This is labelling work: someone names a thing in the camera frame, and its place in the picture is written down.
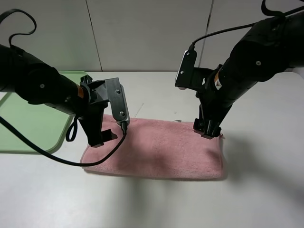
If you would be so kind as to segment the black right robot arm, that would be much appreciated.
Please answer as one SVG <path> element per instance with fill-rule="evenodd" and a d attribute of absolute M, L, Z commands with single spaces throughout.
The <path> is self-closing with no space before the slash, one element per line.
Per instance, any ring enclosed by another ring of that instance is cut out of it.
<path fill-rule="evenodd" d="M 197 89 L 199 117 L 194 131 L 218 137 L 220 124 L 233 103 L 258 82 L 304 66 L 304 13 L 276 16 L 256 23 L 215 70 L 203 69 Z"/>

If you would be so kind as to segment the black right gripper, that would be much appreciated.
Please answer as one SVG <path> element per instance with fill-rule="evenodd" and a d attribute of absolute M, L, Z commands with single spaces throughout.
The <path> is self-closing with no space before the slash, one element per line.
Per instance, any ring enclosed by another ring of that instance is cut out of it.
<path fill-rule="evenodd" d="M 196 67 L 193 76 L 200 101 L 199 117 L 193 129 L 203 132 L 203 138 L 217 138 L 221 134 L 221 122 L 238 98 L 238 75 L 233 65 L 223 64 L 215 70 Z"/>

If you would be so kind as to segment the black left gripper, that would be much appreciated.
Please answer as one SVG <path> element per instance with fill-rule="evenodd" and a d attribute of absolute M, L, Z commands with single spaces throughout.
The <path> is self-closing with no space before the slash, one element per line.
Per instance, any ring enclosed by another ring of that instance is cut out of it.
<path fill-rule="evenodd" d="M 104 145 L 103 141 L 118 138 L 111 129 L 102 130 L 104 109 L 110 103 L 107 97 L 105 80 L 94 81 L 91 76 L 85 75 L 81 77 L 80 81 L 80 88 L 82 88 L 84 94 L 84 107 L 81 109 L 79 122 L 91 147 L 100 147 Z"/>

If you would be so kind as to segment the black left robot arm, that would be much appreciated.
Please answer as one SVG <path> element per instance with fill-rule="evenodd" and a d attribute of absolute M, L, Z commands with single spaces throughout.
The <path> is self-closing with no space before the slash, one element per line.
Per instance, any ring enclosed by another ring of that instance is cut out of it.
<path fill-rule="evenodd" d="M 102 130 L 108 99 L 97 91 L 104 81 L 83 76 L 77 84 L 19 47 L 0 47 L 0 90 L 14 92 L 31 105 L 47 105 L 76 117 L 92 147 L 117 139 Z"/>

